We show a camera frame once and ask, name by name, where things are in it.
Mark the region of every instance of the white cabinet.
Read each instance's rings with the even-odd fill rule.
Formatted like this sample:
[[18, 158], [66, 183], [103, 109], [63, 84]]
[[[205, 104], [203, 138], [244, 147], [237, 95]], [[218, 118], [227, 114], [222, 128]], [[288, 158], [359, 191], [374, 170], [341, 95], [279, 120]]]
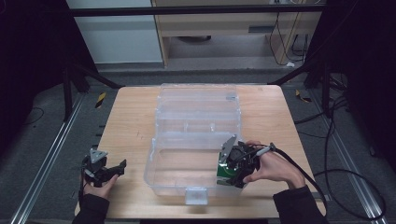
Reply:
[[[70, 8], [151, 7], [150, 0], [67, 0]], [[95, 63], [161, 63], [153, 16], [75, 17]]]

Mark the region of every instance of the hand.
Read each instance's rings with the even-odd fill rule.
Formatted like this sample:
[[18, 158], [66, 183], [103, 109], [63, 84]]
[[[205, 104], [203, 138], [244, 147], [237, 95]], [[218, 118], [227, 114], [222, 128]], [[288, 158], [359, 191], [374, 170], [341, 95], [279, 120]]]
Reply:
[[[259, 141], [247, 141], [247, 145], [260, 145]], [[301, 172], [288, 161], [269, 151], [260, 156], [260, 169], [244, 178], [244, 182], [253, 182], [259, 179], [285, 181], [289, 189], [298, 189], [305, 186], [305, 178]]]
[[91, 183], [87, 183], [87, 181], [84, 178], [84, 186], [85, 186], [84, 195], [92, 194], [108, 200], [108, 194], [110, 193], [111, 188], [116, 183], [118, 177], [119, 177], [118, 175], [113, 175], [113, 177], [111, 177], [111, 179], [101, 188], [96, 188], [92, 186]]

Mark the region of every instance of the transparent plastic box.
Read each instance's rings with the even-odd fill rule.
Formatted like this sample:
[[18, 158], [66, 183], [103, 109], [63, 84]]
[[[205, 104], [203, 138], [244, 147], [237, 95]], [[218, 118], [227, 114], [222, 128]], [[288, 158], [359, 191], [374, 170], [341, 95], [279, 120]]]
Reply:
[[240, 194], [239, 188], [216, 183], [222, 144], [241, 136], [235, 85], [164, 84], [155, 125], [144, 178], [157, 195], [206, 204], [210, 196]]

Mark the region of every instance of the person's left hand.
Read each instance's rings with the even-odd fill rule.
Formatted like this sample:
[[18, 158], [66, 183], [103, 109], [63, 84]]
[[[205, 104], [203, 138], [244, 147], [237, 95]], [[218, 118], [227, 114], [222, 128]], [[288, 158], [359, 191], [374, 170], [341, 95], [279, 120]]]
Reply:
[[87, 181], [84, 178], [84, 195], [85, 194], [92, 194], [101, 198], [104, 198], [108, 200], [108, 194], [110, 193], [111, 188], [114, 186], [114, 184], [117, 181], [118, 175], [113, 175], [111, 179], [104, 184], [101, 188], [97, 188], [92, 186], [90, 183], [87, 183]]

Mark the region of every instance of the wooden table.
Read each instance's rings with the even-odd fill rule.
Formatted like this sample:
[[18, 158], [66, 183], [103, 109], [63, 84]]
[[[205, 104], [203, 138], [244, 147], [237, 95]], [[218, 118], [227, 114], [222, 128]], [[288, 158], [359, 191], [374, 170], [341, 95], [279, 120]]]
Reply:
[[[312, 172], [282, 90], [278, 86], [238, 85], [243, 139], [274, 142], [311, 176]], [[209, 198], [208, 205], [185, 205], [184, 197], [157, 196], [145, 183], [154, 111], [160, 87], [125, 87], [119, 90], [98, 150], [107, 151], [107, 165], [127, 160], [111, 191], [108, 218], [271, 218], [278, 217], [272, 196], [287, 188], [283, 182], [249, 183], [240, 197]], [[323, 212], [324, 207], [318, 201]]]

